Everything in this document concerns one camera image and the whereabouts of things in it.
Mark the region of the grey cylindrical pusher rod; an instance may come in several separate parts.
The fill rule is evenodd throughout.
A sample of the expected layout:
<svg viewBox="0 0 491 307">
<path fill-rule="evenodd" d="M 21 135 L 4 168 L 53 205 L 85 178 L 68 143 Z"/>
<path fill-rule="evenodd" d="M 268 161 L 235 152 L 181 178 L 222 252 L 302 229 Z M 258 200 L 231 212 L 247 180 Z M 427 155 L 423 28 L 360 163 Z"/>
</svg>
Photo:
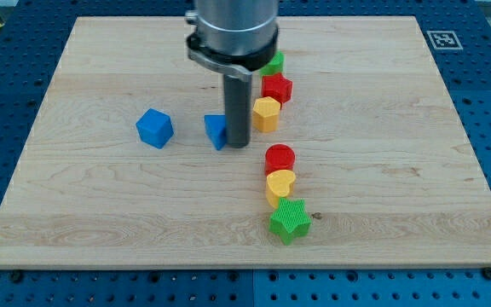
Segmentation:
<svg viewBox="0 0 491 307">
<path fill-rule="evenodd" d="M 251 82 L 229 75 L 222 81 L 227 144 L 246 147 L 251 140 Z"/>
</svg>

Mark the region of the black clamp ring with lever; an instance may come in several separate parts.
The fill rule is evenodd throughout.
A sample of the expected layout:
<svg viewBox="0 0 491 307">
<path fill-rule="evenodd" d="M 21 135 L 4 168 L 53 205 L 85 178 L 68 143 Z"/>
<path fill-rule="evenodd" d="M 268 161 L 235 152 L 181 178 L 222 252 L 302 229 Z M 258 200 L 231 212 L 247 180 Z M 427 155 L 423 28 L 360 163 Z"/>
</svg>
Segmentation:
<svg viewBox="0 0 491 307">
<path fill-rule="evenodd" d="M 277 16 L 277 10 L 189 10 L 185 20 L 195 29 L 186 40 L 188 57 L 209 70 L 247 82 L 276 53 Z"/>
</svg>

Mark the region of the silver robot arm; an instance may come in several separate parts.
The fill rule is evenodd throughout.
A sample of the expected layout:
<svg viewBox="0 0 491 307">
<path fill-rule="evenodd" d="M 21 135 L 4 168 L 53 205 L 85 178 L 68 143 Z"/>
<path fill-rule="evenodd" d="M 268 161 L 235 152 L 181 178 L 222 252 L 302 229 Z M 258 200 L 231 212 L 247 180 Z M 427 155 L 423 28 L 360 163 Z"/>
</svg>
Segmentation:
<svg viewBox="0 0 491 307">
<path fill-rule="evenodd" d="M 188 58 L 222 75 L 227 144 L 251 140 L 252 75 L 274 58 L 279 37 L 276 0 L 195 0 L 185 14 L 194 31 Z"/>
</svg>

